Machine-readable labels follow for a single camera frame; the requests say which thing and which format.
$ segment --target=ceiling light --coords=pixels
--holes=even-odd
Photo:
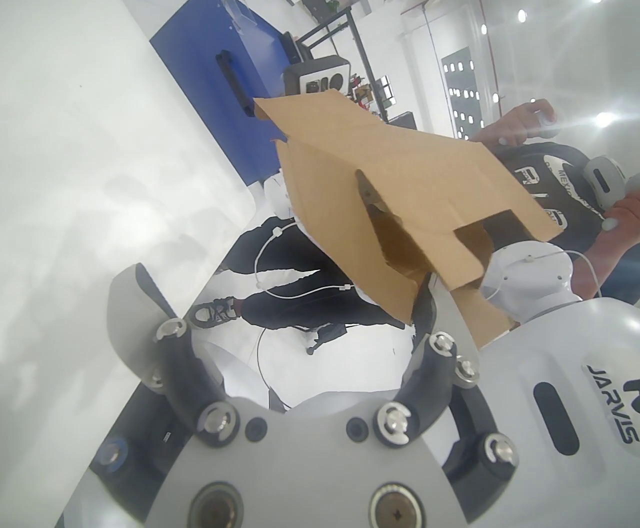
[[[601,112],[596,116],[596,125],[601,129],[608,127],[616,120],[616,116],[611,112]]]

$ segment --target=hand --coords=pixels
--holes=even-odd
[[[536,112],[540,111],[551,122],[556,120],[556,112],[546,99],[527,102],[508,111],[495,123],[478,132],[471,141],[484,143],[486,147],[496,147],[500,138],[504,138],[509,145],[517,147],[529,138],[538,137],[540,122]]]
[[[640,243],[640,191],[629,193],[618,200],[604,214],[605,218],[615,218],[618,225],[611,231],[602,231],[597,241],[605,244],[612,252],[621,256]]]

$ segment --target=speaker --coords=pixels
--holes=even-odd
[[[283,73],[285,94],[317,93],[333,88],[347,95],[350,76],[351,64],[337,55],[292,64]]]

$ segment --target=person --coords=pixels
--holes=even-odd
[[[284,229],[293,221],[272,216],[261,226],[243,233],[225,257],[222,268],[252,275],[258,253],[273,229],[280,228],[282,235],[264,248],[257,271],[295,269],[315,271],[313,275],[269,290],[279,297],[261,291],[246,299],[227,297],[193,305],[187,314],[188,321],[197,328],[212,328],[239,317],[271,330],[288,326],[311,330],[327,324],[391,324],[404,328],[404,323],[377,304],[365,301],[354,287],[344,290],[333,287],[353,283],[297,225]],[[306,294],[320,288],[325,289]]]
[[[602,294],[630,304],[640,299],[640,193],[629,193],[608,211],[598,206],[593,189],[582,172],[589,161],[580,150],[552,142],[531,143],[527,139],[540,132],[536,112],[556,121],[554,108],[545,99],[517,106],[495,123],[482,129],[472,141],[483,143],[519,183],[563,229],[551,240],[564,250],[583,253],[592,263]],[[504,138],[506,146],[500,144]],[[616,218],[618,227],[602,230],[604,218]],[[498,250],[526,240],[528,236],[515,222],[497,217],[484,227]],[[576,255],[572,290],[582,299],[591,299],[597,284],[588,264]]]

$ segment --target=white table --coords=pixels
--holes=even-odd
[[[254,205],[120,0],[3,2],[0,35],[0,526],[47,528],[138,383],[110,280],[185,313]]]

